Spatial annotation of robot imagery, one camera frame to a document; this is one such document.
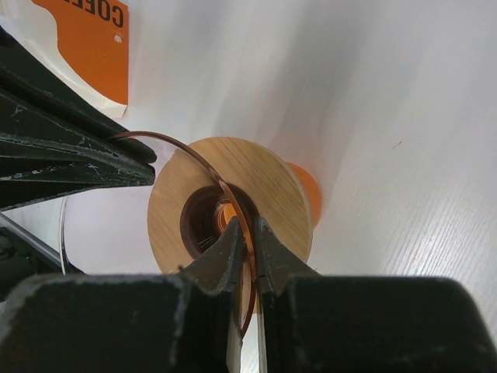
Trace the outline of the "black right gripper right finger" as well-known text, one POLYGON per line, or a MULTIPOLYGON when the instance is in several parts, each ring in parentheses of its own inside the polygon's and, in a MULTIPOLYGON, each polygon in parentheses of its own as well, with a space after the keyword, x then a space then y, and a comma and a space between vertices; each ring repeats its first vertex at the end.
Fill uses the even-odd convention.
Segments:
POLYGON ((325 276, 257 218, 262 372, 494 372, 477 305, 445 277, 325 276))

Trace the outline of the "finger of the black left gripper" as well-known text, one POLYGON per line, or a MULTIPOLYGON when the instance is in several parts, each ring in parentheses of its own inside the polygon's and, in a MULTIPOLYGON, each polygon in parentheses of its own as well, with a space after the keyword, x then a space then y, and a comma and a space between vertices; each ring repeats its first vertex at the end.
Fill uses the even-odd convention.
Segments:
POLYGON ((136 134, 113 136, 102 143, 103 149, 89 160, 89 170, 95 173, 99 185, 106 187, 150 186, 155 180, 153 164, 157 152, 150 138, 136 134))

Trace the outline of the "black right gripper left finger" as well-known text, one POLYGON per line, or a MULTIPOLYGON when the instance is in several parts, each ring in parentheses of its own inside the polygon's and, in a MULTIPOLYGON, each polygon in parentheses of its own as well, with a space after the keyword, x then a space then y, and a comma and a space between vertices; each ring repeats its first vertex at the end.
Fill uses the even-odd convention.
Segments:
POLYGON ((44 275, 1 317, 3 372, 237 372, 243 261, 233 218, 173 275, 44 275))

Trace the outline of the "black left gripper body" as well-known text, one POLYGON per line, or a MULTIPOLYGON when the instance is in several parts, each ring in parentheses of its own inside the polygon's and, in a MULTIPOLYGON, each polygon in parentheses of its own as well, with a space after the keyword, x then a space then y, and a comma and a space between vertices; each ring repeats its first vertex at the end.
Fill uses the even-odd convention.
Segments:
POLYGON ((1 209, 116 185, 91 159, 116 123, 1 32, 1 209))

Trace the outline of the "clear pink glass dripper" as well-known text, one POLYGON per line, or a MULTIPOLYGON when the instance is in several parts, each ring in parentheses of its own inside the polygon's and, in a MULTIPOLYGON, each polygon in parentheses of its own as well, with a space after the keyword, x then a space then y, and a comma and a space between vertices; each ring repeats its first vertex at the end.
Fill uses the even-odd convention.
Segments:
POLYGON ((60 254, 66 274, 175 274, 242 225, 241 330, 255 309, 255 243, 247 197, 229 179, 208 140, 191 145, 147 131, 157 152, 150 186, 90 190, 66 197, 60 254))

